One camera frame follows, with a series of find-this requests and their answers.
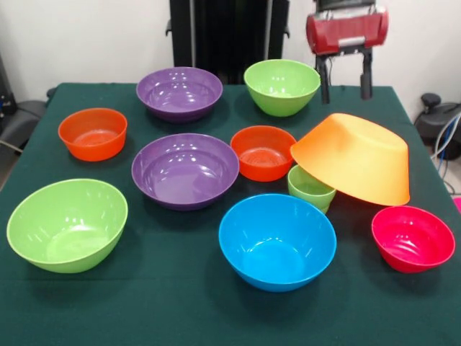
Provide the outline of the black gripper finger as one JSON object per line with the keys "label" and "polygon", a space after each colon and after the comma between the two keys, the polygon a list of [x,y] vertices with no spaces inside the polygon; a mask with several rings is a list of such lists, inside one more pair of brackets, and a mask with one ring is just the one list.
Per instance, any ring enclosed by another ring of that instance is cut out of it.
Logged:
{"label": "black gripper finger", "polygon": [[327,61],[328,56],[315,57],[315,68],[321,79],[321,98],[322,103],[324,104],[328,104],[330,102]]}
{"label": "black gripper finger", "polygon": [[362,51],[362,75],[360,76],[361,98],[370,99],[372,97],[372,50]]}

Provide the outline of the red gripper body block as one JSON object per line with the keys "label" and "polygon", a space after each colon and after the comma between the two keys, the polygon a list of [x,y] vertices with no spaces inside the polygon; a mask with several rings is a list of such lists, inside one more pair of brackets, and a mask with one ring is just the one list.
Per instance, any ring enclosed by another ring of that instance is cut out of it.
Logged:
{"label": "red gripper body block", "polygon": [[337,54],[343,48],[382,45],[388,34],[389,14],[383,7],[328,10],[308,16],[306,36],[317,56]]}

